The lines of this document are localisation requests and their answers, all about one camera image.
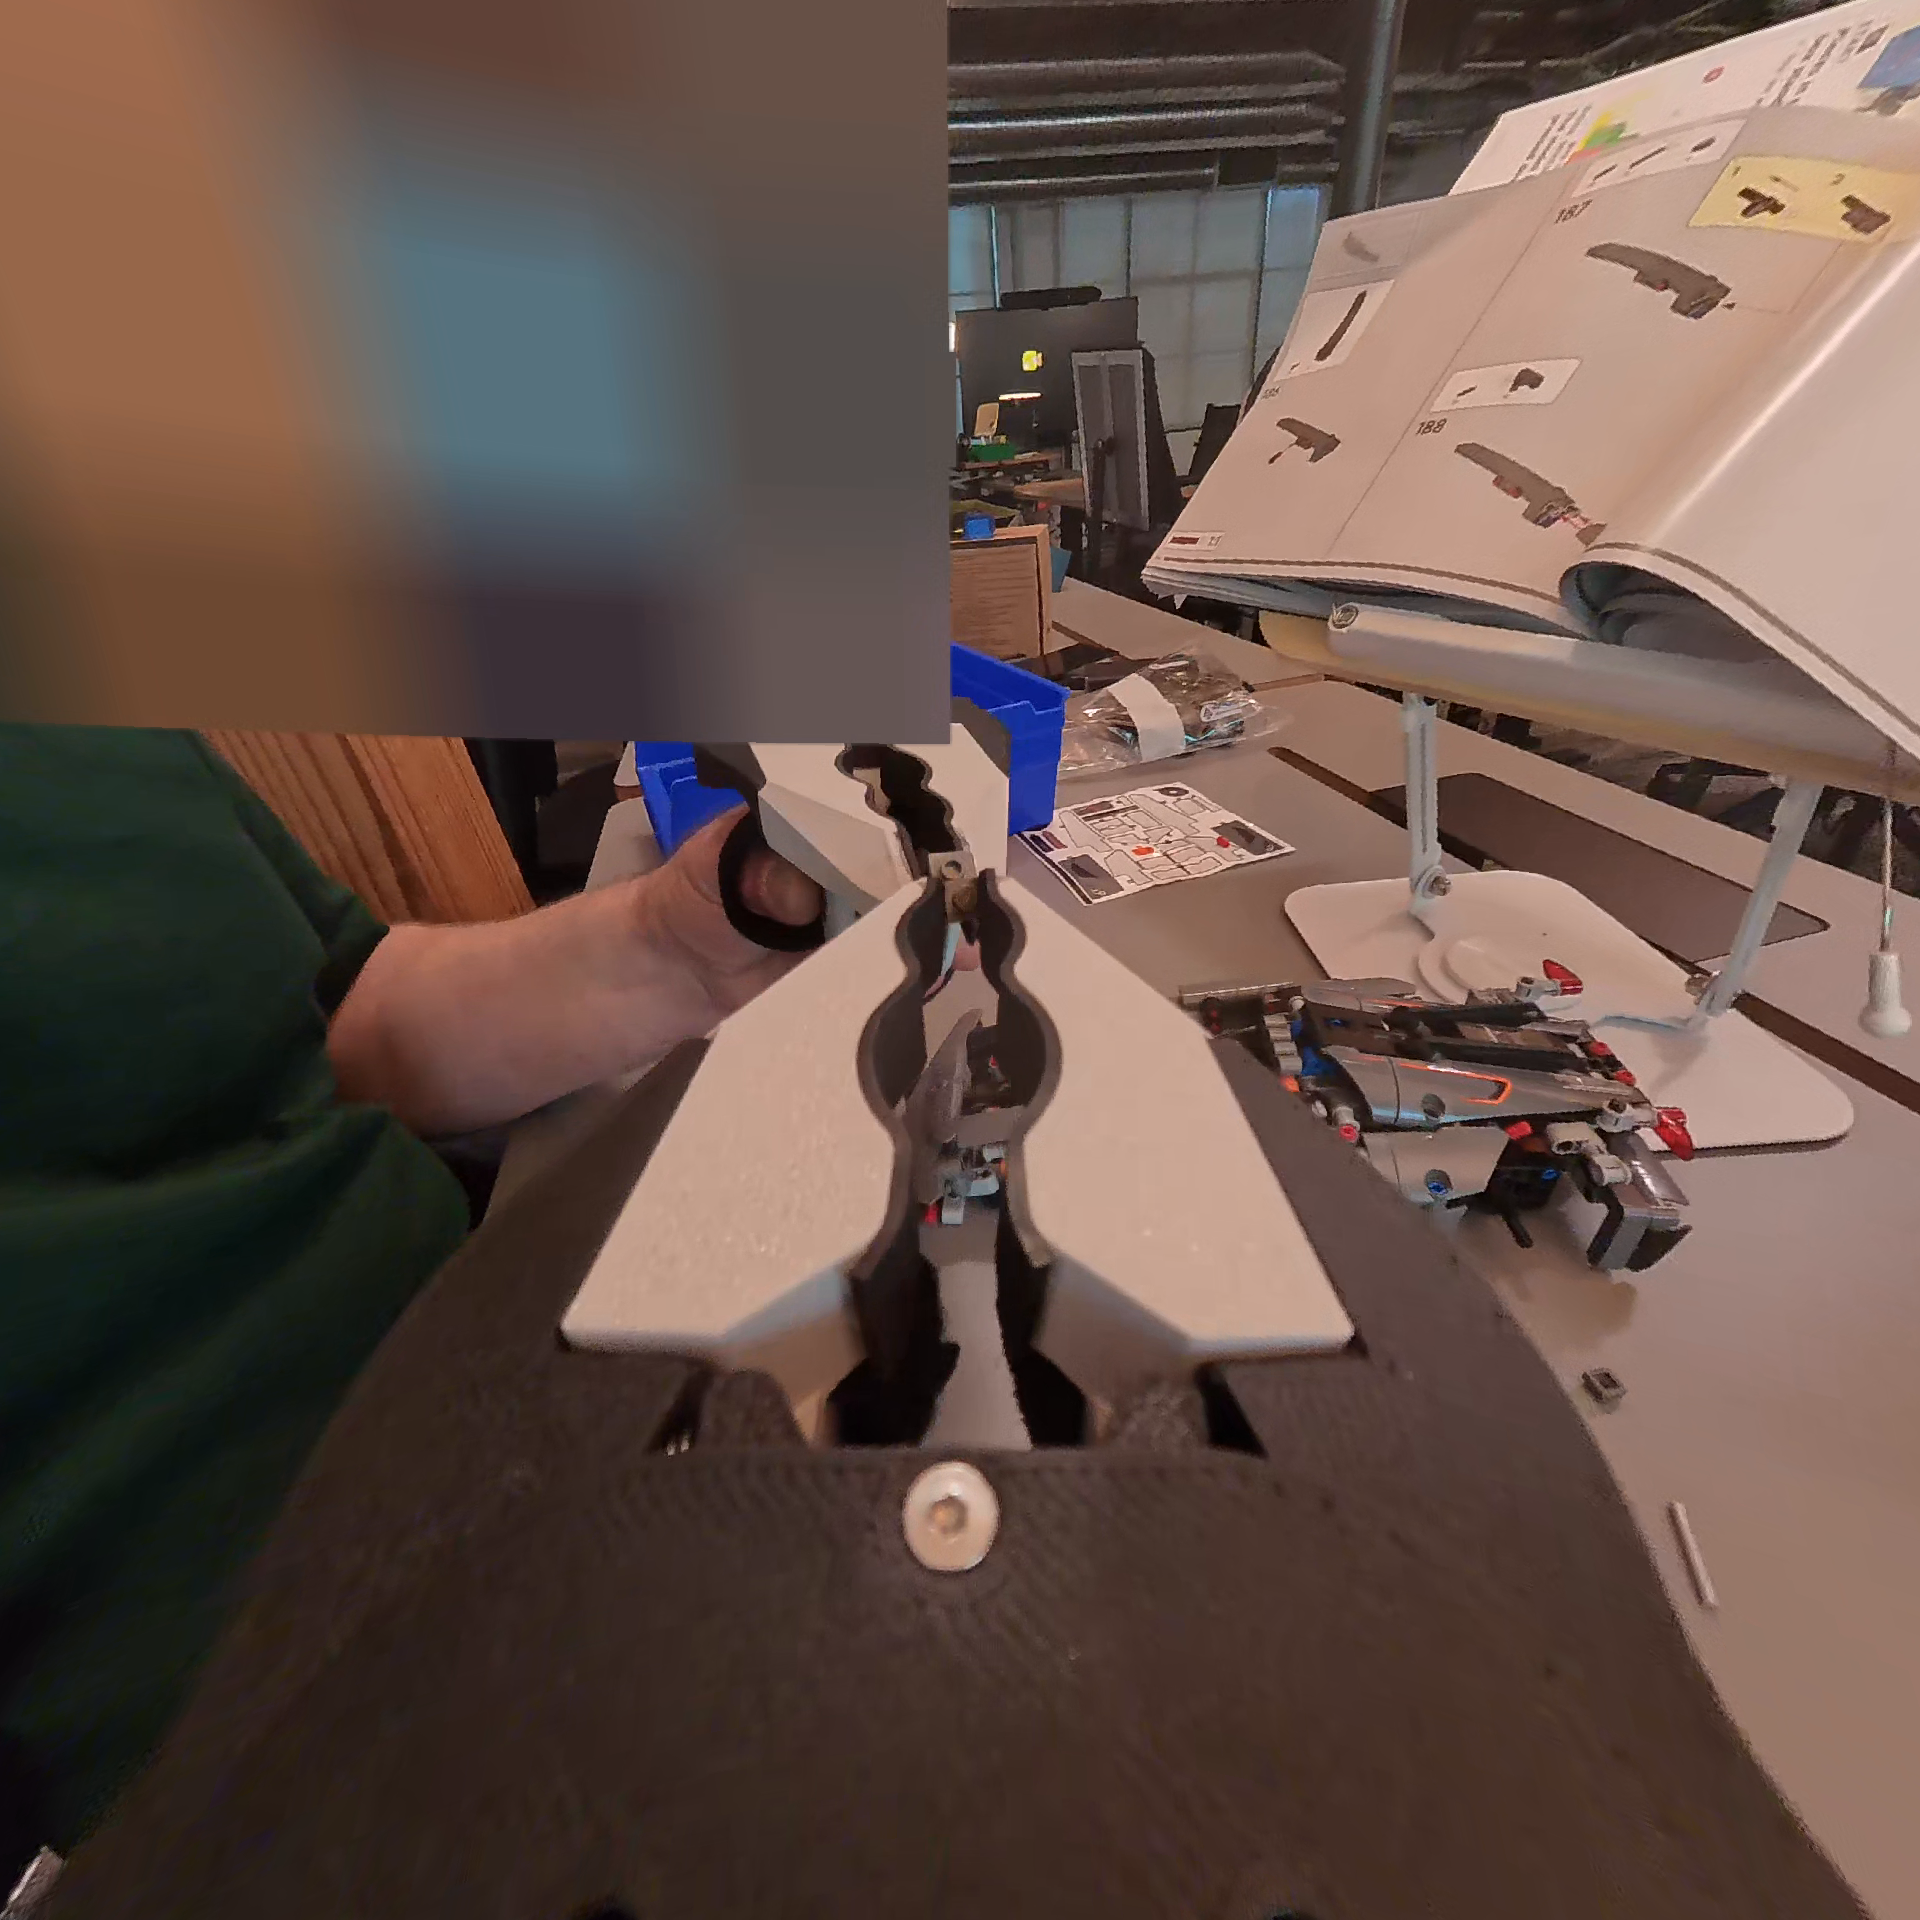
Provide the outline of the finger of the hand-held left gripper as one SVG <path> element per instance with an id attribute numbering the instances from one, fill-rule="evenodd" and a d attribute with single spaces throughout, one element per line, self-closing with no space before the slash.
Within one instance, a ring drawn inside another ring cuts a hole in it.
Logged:
<path id="1" fill-rule="evenodd" d="M 833 940 L 884 899 L 944 883 L 944 855 L 924 851 L 912 814 L 928 795 L 944 742 L 852 744 L 757 742 L 758 831 L 774 855 L 822 892 L 822 936 Z"/>
<path id="2" fill-rule="evenodd" d="M 1013 737 L 984 709 L 950 709 L 947 737 L 907 742 L 907 844 L 924 855 L 963 855 L 973 873 L 1004 873 L 1010 841 Z"/>

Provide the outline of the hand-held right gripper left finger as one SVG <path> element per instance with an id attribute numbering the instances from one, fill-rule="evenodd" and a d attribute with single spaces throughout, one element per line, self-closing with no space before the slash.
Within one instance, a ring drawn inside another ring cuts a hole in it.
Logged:
<path id="1" fill-rule="evenodd" d="M 905 884 L 722 1022 L 562 1315 L 590 1352 L 774 1377 L 793 1407 L 852 1373 L 912 1420 L 940 1396 L 905 1101 L 947 899 Z"/>

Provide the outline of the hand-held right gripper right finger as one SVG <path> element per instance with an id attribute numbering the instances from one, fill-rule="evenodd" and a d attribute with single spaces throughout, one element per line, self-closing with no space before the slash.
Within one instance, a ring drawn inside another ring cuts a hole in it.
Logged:
<path id="1" fill-rule="evenodd" d="M 981 879 L 1000 996 L 995 1244 L 1024 1400 L 1117 1404 L 1227 1361 L 1340 1352 L 1356 1325 L 1221 1054 L 1019 879 Z"/>

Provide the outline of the person's left forearm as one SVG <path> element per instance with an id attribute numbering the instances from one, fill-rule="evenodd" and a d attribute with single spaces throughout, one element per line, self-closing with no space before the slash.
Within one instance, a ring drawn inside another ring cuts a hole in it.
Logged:
<path id="1" fill-rule="evenodd" d="M 419 1136 L 477 1133 L 632 1070 L 659 1046 L 634 901 L 398 928 L 326 1027 L 340 1099 Z"/>

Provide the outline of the grey lego vehicle model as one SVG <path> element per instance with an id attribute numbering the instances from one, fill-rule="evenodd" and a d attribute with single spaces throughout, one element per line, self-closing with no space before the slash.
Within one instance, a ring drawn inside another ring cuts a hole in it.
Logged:
<path id="1" fill-rule="evenodd" d="M 1644 1133 L 1686 1159 L 1686 1118 L 1648 1101 L 1618 1055 L 1581 1022 L 1553 1017 L 1576 977 L 1556 964 L 1515 990 L 1466 1003 L 1418 995 L 1394 977 L 1181 987 L 1178 1003 L 1210 1040 L 1246 1052 L 1264 1078 L 1299 1099 L 1331 1136 L 1421 1208 L 1481 1208 L 1532 1246 L 1526 1214 L 1573 1190 L 1600 1211 L 1586 1260 L 1642 1272 L 1690 1235 L 1690 1200 L 1650 1159 Z M 954 1223 L 970 1201 L 1005 1200 L 1017 1111 L 996 1027 L 964 1014 L 897 1099 L 910 1148 L 915 1205 Z M 963 1120 L 996 1116 L 985 1142 Z M 1251 1145 L 1222 1142 L 1226 1108 L 1205 1150 L 1174 1173 L 1208 1257 L 1238 1257 L 1281 1224 Z"/>

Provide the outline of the person's left hand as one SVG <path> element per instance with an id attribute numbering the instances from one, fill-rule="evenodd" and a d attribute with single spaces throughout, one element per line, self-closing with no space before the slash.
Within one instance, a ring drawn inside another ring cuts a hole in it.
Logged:
<path id="1" fill-rule="evenodd" d="M 614 960 L 614 1008 L 641 1054 L 710 1033 L 772 987 L 800 953 L 764 950 L 737 934 L 718 902 L 716 860 L 745 807 L 698 829 L 659 871 L 617 887 L 634 911 Z M 780 855 L 757 855 L 748 901 L 766 916 L 805 923 L 822 905 L 817 883 Z"/>

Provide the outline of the blue bin with white label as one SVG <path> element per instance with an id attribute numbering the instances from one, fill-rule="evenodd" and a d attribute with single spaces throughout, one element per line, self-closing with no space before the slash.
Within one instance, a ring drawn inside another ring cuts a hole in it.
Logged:
<path id="1" fill-rule="evenodd" d="M 1010 737 L 1010 831 L 1045 828 L 1059 791 L 1067 689 L 956 641 L 950 695 L 1000 720 Z M 614 771 L 614 792 L 644 800 L 654 836 L 667 855 L 710 817 L 742 805 L 737 789 L 705 783 L 692 747 L 673 741 L 632 742 Z"/>

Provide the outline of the white sticker sheet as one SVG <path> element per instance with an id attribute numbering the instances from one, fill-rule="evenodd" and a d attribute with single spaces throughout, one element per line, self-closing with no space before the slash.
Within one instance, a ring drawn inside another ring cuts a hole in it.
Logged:
<path id="1" fill-rule="evenodd" d="M 1014 838 L 1082 905 L 1108 905 L 1293 853 L 1243 811 L 1221 807 L 1184 781 L 1060 807 Z"/>

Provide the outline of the clear plastic parts bag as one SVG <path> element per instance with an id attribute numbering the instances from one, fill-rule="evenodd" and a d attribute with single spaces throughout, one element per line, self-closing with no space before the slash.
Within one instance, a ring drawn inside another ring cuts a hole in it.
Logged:
<path id="1" fill-rule="evenodd" d="M 1281 728 L 1257 692 L 1205 651 L 1082 662 L 1067 670 L 1066 695 L 1064 777 L 1172 761 Z"/>

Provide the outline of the cardboard box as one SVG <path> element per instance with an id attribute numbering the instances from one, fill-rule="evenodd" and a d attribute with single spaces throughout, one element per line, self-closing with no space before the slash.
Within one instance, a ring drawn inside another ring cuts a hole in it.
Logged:
<path id="1" fill-rule="evenodd" d="M 1002 660 L 1034 659 L 1052 638 L 1052 537 L 1010 524 L 950 544 L 950 641 Z"/>

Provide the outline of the white book stand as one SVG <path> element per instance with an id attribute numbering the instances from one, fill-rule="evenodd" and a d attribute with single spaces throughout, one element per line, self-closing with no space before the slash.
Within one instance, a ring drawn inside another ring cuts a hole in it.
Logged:
<path id="1" fill-rule="evenodd" d="M 1333 973 L 1404 973 L 1461 1000 L 1544 963 L 1581 982 L 1573 1011 L 1618 1044 L 1660 1108 L 1686 1116 L 1705 1150 L 1829 1145 L 1854 1103 L 1782 1040 L 1736 1011 L 1821 785 L 1915 797 L 1915 711 L 1870 716 L 1785 660 L 1709 660 L 1605 639 L 1470 627 L 1438 614 L 1340 605 L 1266 612 L 1278 654 L 1404 695 L 1409 876 L 1307 887 L 1286 911 Z M 1682 750 L 1785 777 L 1761 876 L 1716 976 L 1700 990 L 1603 905 L 1596 879 L 1538 871 L 1444 873 L 1435 701 Z"/>

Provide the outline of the black partition panel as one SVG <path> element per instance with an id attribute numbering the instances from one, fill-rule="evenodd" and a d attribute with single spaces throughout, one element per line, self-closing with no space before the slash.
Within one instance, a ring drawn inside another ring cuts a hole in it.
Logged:
<path id="1" fill-rule="evenodd" d="M 1072 356 L 1138 345 L 1138 299 L 1017 304 L 960 311 L 954 323 L 963 428 L 996 407 L 1000 437 L 1019 451 L 1067 448 L 1075 433 Z"/>

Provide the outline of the black desk mat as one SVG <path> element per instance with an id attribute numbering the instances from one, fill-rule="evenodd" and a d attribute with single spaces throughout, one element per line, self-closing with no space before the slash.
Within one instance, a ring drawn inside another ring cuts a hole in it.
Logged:
<path id="1" fill-rule="evenodd" d="M 1481 772 L 1438 779 L 1442 851 L 1470 871 L 1540 873 L 1576 887 L 1674 963 L 1736 945 L 1750 893 L 1736 879 Z"/>

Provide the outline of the person's green shirt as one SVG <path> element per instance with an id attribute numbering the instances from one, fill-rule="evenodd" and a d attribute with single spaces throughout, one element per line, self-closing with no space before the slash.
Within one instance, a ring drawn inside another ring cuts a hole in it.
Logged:
<path id="1" fill-rule="evenodd" d="M 337 1091 L 384 934 L 200 734 L 4 725 L 8 1879 L 146 1764 L 469 1232 L 441 1157 Z"/>

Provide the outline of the instruction booklet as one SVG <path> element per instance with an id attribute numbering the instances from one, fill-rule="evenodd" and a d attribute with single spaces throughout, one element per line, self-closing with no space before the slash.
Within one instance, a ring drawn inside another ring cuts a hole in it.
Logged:
<path id="1" fill-rule="evenodd" d="M 1328 221 L 1146 579 L 1358 678 L 1915 795 L 1915 5 L 1494 123 Z"/>

